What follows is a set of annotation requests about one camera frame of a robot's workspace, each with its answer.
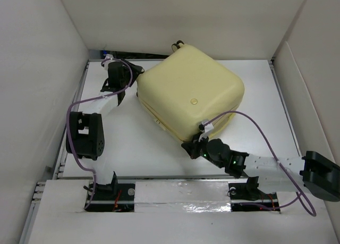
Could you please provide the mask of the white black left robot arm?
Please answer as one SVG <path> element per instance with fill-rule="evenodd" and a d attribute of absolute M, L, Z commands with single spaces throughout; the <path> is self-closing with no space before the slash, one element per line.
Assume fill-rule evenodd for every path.
<path fill-rule="evenodd" d="M 71 104 L 66 113 L 66 150 L 73 155 L 75 163 L 92 174 L 92 184 L 84 186 L 91 202 L 99 193 L 106 199 L 119 196 L 117 176 L 110 173 L 111 180 L 103 183 L 96 165 L 105 148 L 103 118 L 119 106 L 139 75 L 144 73 L 141 66 L 125 59 L 106 58 L 101 67 L 107 72 L 99 95 Z"/>

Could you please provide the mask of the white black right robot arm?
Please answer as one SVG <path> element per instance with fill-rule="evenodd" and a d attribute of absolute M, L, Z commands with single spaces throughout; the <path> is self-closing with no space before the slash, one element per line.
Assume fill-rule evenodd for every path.
<path fill-rule="evenodd" d="M 321 200 L 339 201 L 339 166 L 318 152 L 275 159 L 238 152 L 220 139 L 208 138 L 195 138 L 181 147 L 191 159 L 203 157 L 234 178 L 248 178 L 245 191 L 252 198 L 302 190 Z"/>

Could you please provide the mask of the yellow hard-shell suitcase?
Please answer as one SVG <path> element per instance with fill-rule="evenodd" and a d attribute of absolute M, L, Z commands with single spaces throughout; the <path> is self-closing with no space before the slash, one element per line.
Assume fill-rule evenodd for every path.
<path fill-rule="evenodd" d="M 173 53 L 137 78 L 137 96 L 156 122 L 179 142 L 190 141 L 199 124 L 212 121 L 210 136 L 225 128 L 244 96 L 239 76 L 179 40 Z"/>

